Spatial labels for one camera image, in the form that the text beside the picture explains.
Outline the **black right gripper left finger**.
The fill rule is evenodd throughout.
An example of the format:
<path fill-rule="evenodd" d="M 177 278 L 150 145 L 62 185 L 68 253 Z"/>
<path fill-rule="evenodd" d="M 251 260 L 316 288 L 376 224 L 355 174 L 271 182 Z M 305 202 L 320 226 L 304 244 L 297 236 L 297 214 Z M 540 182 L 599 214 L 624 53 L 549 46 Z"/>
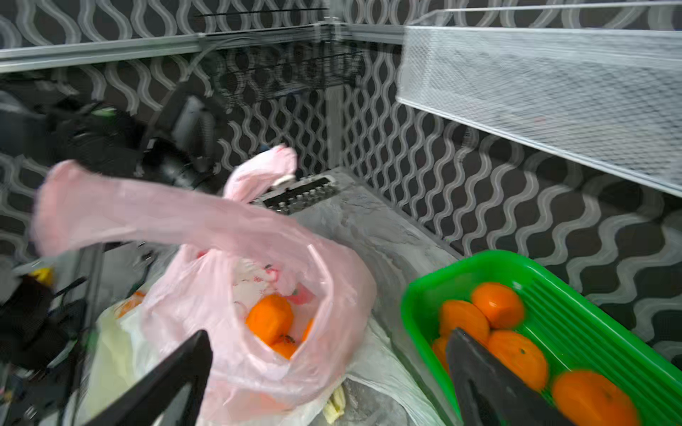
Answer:
<path fill-rule="evenodd" d="M 195 332 L 89 425 L 194 425 L 211 372 L 209 334 Z"/>

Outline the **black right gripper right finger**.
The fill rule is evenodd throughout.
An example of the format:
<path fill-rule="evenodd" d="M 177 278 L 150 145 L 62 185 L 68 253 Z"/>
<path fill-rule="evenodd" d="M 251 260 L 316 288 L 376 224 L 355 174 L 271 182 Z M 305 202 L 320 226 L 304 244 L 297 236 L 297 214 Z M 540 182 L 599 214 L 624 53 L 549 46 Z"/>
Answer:
<path fill-rule="evenodd" d="M 485 424 L 482 400 L 488 413 L 506 425 L 571 424 L 465 330 L 450 334 L 446 357 L 464 424 Z"/>

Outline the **pink plastic bag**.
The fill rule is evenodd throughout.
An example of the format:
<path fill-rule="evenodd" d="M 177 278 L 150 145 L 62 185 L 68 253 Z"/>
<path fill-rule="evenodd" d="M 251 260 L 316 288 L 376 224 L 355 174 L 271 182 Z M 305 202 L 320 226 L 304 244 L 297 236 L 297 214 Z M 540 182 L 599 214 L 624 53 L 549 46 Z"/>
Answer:
<path fill-rule="evenodd" d="M 164 358 L 209 334 L 213 360 L 200 418 L 246 424 L 307 404 L 346 374 L 377 284 L 358 254 L 252 205 L 298 167 L 279 145 L 238 166 L 221 195 L 115 179 L 63 161 L 37 192 L 33 236 L 55 257 L 97 243 L 145 241 L 178 252 L 138 306 L 147 342 Z M 285 297 L 298 349 L 290 360 L 246 326 L 263 297 Z"/>

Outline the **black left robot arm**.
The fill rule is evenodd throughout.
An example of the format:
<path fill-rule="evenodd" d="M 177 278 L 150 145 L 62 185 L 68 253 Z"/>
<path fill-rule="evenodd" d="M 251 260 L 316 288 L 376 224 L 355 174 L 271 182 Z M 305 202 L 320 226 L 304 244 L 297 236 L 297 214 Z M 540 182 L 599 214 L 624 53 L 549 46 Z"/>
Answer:
<path fill-rule="evenodd" d="M 220 107 L 182 83 L 147 122 L 103 100 L 1 84 L 1 149 L 44 166 L 74 160 L 110 177 L 216 195 Z"/>

